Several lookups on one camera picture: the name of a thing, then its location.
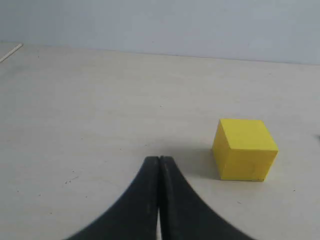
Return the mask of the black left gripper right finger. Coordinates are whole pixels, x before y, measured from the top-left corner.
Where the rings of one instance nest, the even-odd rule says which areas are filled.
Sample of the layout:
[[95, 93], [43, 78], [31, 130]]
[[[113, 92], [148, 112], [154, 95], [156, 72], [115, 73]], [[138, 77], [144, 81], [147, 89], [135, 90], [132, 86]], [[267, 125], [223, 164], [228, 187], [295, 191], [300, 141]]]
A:
[[251, 240], [213, 211], [170, 156], [159, 158], [159, 213], [164, 240]]

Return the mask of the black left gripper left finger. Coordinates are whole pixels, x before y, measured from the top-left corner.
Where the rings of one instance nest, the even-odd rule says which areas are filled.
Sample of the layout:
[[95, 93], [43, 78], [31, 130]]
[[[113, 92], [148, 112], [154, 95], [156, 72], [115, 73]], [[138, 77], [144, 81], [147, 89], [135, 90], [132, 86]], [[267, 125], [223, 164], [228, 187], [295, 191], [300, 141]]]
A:
[[126, 191], [100, 217], [70, 240], [155, 240], [159, 158], [146, 157]]

